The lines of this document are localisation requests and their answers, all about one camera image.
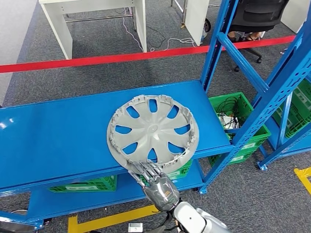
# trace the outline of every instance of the robot finger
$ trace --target robot finger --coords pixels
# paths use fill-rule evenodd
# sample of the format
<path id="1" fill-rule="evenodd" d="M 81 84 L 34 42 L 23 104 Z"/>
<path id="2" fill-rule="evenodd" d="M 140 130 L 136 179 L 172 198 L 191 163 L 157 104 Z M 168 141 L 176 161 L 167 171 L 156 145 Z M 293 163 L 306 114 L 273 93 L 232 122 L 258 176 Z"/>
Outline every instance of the robot finger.
<path id="1" fill-rule="evenodd" d="M 132 176 L 133 178 L 134 178 L 139 185 L 140 185 L 141 187 L 146 187 L 145 183 L 143 183 L 139 176 L 137 176 L 135 172 L 129 170 L 128 173 Z"/>
<path id="2" fill-rule="evenodd" d="M 149 163 L 149 165 L 153 168 L 153 170 L 156 171 L 158 175 L 162 173 L 162 171 L 159 166 L 156 165 L 152 161 L 148 159 L 147 162 Z"/>
<path id="3" fill-rule="evenodd" d="M 133 162 L 133 165 L 142 174 L 146 181 L 149 181 L 151 177 L 146 171 L 146 169 L 141 165 L 141 163 Z"/>
<path id="4" fill-rule="evenodd" d="M 156 177 L 158 176 L 158 174 L 152 168 L 151 167 L 149 163 L 146 162 L 140 162 L 140 164 L 150 176 L 152 176 L 153 179 L 156 179 Z"/>

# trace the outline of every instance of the gray carpet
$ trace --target gray carpet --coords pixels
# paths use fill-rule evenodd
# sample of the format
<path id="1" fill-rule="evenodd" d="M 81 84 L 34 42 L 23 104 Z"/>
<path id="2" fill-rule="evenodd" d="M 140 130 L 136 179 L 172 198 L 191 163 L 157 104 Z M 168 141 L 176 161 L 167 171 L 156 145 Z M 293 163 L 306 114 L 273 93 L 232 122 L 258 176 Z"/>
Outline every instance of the gray carpet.
<path id="1" fill-rule="evenodd" d="M 147 25 L 163 34 L 165 41 L 159 49 L 165 49 L 168 38 L 186 38 L 189 34 L 180 29 L 181 13 L 171 8 L 169 1 L 146 1 Z M 208 17 L 214 25 L 217 8 L 210 8 Z M 87 15 L 103 15 L 103 12 Z M 69 15 L 70 18 L 86 14 Z M 139 52 L 137 42 L 126 34 L 122 19 L 89 21 L 69 24 L 74 40 L 73 57 L 88 57 L 106 54 Z M 128 28 L 135 34 L 130 18 L 125 19 Z M 265 38 L 292 34 L 284 25 L 277 25 L 267 32 Z M 205 43 L 208 44 L 211 34 Z M 162 37 L 147 29 L 148 48 L 159 45 Z M 171 42 L 170 48 L 191 46 Z M 257 48 L 263 54 L 263 63 L 257 64 L 253 55 L 243 52 L 260 75 L 266 78 L 281 57 L 280 51 L 288 45 Z M 196 80 L 200 77 L 205 54 L 162 58 L 117 64 L 88 67 L 60 68 L 42 71 L 14 73 L 4 105 L 11 106 L 45 100 L 54 100 L 87 94 L 102 93 Z M 37 6 L 30 23 L 18 62 L 63 59 L 63 55 L 49 27 L 45 16 Z M 226 52 L 222 53 L 208 96 L 242 91 L 249 100 L 255 90 L 241 72 L 233 72 L 235 63 Z M 294 168 L 311 166 L 310 153 L 303 153 L 276 161 L 265 172 L 256 167 L 261 155 L 256 152 L 245 163 L 226 167 L 211 184 L 206 195 L 188 190 L 181 193 L 184 200 L 205 209 L 217 217 L 232 233 L 309 233 L 311 229 L 311 198 L 294 173 Z M 210 169 L 207 159 L 200 161 L 205 171 Z M 28 194 L 0 199 L 0 210 L 11 211 L 26 208 Z M 133 201 L 79 214 L 79 222 L 136 209 L 146 205 L 146 200 Z M 163 214 L 138 219 L 146 229 L 154 228 L 163 220 Z M 66 232 L 67 216 L 54 218 L 42 232 Z M 101 232 L 127 232 L 128 224 L 108 227 Z"/>

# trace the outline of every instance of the robotic arm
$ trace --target robotic arm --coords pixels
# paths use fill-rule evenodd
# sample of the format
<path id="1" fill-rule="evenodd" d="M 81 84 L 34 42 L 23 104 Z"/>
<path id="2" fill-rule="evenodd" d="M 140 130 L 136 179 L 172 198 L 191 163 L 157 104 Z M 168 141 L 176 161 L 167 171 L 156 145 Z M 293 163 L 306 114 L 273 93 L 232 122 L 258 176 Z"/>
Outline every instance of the robotic arm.
<path id="1" fill-rule="evenodd" d="M 152 161 L 134 162 L 134 165 L 146 181 L 129 170 L 129 174 L 140 184 L 143 191 L 161 212 L 168 217 L 162 226 L 149 233 L 162 233 L 173 218 L 185 233 L 230 233 L 225 224 L 202 209 L 181 201 L 177 187 L 165 173 Z"/>

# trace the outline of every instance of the green crate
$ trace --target green crate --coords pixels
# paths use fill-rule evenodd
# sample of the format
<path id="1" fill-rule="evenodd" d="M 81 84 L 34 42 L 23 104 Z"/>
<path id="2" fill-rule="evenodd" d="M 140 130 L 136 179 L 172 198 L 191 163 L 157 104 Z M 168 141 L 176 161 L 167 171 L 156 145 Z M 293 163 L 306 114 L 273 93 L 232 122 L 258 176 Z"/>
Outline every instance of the green crate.
<path id="1" fill-rule="evenodd" d="M 223 104 L 226 100 L 237 101 L 238 109 L 236 117 L 239 119 L 239 122 L 240 124 L 243 124 L 254 110 L 253 107 L 242 92 L 209 98 L 209 101 L 216 113 L 219 111 L 219 106 L 220 104 Z M 223 110 L 226 111 L 226 114 L 227 116 L 229 116 L 232 113 L 233 106 L 233 104 L 226 104 Z M 271 133 L 265 125 L 260 127 L 257 133 L 255 133 L 252 138 L 249 139 L 244 147 L 242 147 L 229 164 L 244 162 L 270 135 Z M 228 137 L 229 139 L 232 139 L 232 135 L 228 134 Z M 210 156 L 208 157 L 208 160 L 211 165 L 214 165 L 214 162 L 219 157 L 220 155 Z"/>
<path id="2" fill-rule="evenodd" d="M 192 164 L 192 160 L 189 160 L 186 162 L 185 165 L 180 167 L 180 169 L 177 169 L 176 171 L 167 174 L 170 179 L 171 180 L 177 180 L 180 178 L 183 178 L 186 177 L 186 174 L 188 174 L 189 170 L 190 169 L 191 165 Z M 145 184 L 146 184 L 146 181 L 144 177 L 142 175 L 140 176 L 142 181 L 143 181 Z"/>
<path id="3" fill-rule="evenodd" d="M 54 193 L 98 192 L 98 191 L 113 192 L 113 191 L 115 191 L 116 189 L 117 189 L 117 176 L 116 175 L 50 188 L 51 191 L 54 192 Z"/>
<path id="4" fill-rule="evenodd" d="M 246 159 L 248 159 L 248 157 L 250 157 L 252 152 L 248 152 L 248 153 L 244 153 L 244 154 L 240 154 L 240 155 L 236 155 L 234 158 L 232 158 L 229 163 L 229 164 L 239 164 L 239 163 L 242 163 L 242 162 L 245 162 Z M 214 155 L 214 156 L 210 156 L 208 157 L 208 161 L 211 164 L 211 166 L 214 166 L 214 164 L 220 157 L 220 155 Z"/>
<path id="5" fill-rule="evenodd" d="M 276 109 L 273 117 L 279 126 L 284 104 Z M 293 92 L 286 123 L 285 137 L 290 138 L 311 122 L 311 83 L 303 79 Z"/>

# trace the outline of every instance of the white wall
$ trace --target white wall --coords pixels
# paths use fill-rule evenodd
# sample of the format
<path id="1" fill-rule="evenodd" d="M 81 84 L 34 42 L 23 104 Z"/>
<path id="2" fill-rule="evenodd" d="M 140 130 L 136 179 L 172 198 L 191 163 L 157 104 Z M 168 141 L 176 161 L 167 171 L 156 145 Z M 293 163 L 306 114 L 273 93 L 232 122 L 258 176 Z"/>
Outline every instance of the white wall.
<path id="1" fill-rule="evenodd" d="M 306 19 L 310 0 L 289 0 L 285 8 L 281 21 L 297 33 Z"/>
<path id="2" fill-rule="evenodd" d="M 0 64 L 16 63 L 37 0 L 0 0 Z M 12 73 L 0 74 L 2 105 Z"/>

